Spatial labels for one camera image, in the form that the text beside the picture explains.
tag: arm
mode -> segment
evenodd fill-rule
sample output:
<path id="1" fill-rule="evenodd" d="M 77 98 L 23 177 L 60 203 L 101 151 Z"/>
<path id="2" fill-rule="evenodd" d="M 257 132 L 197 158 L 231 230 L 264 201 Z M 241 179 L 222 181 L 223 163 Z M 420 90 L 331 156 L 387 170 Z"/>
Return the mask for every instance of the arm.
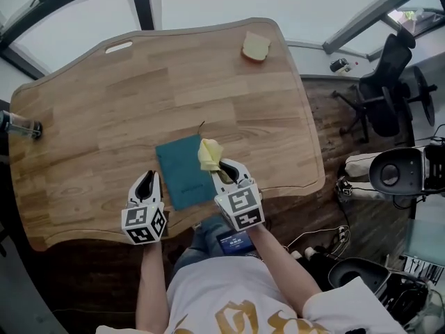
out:
<path id="1" fill-rule="evenodd" d="M 161 242 L 145 247 L 140 266 L 136 329 L 154 334 L 168 327 L 170 310 L 165 290 Z"/>
<path id="2" fill-rule="evenodd" d="M 307 300 L 321 293 L 320 287 L 262 224 L 247 232 L 281 293 L 301 316 Z"/>

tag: shoe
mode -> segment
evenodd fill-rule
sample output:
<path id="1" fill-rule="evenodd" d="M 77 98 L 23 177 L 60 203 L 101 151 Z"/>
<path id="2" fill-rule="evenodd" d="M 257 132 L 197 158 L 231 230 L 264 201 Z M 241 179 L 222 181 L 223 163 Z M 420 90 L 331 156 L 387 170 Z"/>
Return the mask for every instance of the shoe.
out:
<path id="1" fill-rule="evenodd" d="M 302 258 L 302 255 L 301 255 L 298 251 L 292 251 L 291 256 L 292 256 L 295 260 L 298 260 L 298 259 Z"/>
<path id="2" fill-rule="evenodd" d="M 310 261 L 312 255 L 313 255 L 314 253 L 317 253 L 317 252 L 316 252 L 313 248 L 307 248 L 307 249 L 305 250 L 305 257 L 306 257 L 306 260 Z"/>

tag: slice of bread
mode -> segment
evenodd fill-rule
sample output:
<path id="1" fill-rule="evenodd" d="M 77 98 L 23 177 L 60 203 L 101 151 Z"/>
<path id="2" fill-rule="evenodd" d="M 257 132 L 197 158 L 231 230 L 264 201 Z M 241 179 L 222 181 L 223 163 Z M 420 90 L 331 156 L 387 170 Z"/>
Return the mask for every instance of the slice of bread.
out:
<path id="1" fill-rule="evenodd" d="M 266 59 L 267 53 L 269 53 L 269 46 L 270 40 L 248 31 L 245 34 L 241 55 L 249 61 L 262 63 Z"/>

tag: white cloth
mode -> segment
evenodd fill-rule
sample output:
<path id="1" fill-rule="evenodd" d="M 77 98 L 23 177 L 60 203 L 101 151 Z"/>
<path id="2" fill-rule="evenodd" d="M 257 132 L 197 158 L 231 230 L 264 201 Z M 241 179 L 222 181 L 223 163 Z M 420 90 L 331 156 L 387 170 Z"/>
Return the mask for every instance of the white cloth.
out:
<path id="1" fill-rule="evenodd" d="M 168 303 L 166 333 L 405 332 L 360 278 L 312 297 L 304 319 L 298 319 L 266 265 L 254 257 L 217 257 L 180 269 L 168 288 Z M 125 332 L 102 326 L 96 333 Z"/>

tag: fiducial marker cube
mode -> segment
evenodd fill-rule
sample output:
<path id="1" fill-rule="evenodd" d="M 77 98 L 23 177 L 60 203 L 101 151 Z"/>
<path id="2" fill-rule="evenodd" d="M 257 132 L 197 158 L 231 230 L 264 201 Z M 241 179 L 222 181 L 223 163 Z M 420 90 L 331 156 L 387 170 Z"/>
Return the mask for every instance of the fiducial marker cube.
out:
<path id="1" fill-rule="evenodd" d="M 122 230 L 132 244 L 143 245 L 161 240 L 167 219 L 164 203 L 139 204 L 122 210 Z"/>
<path id="2" fill-rule="evenodd" d="M 236 231 L 264 222 L 258 186 L 252 184 L 215 197 L 222 215 Z"/>

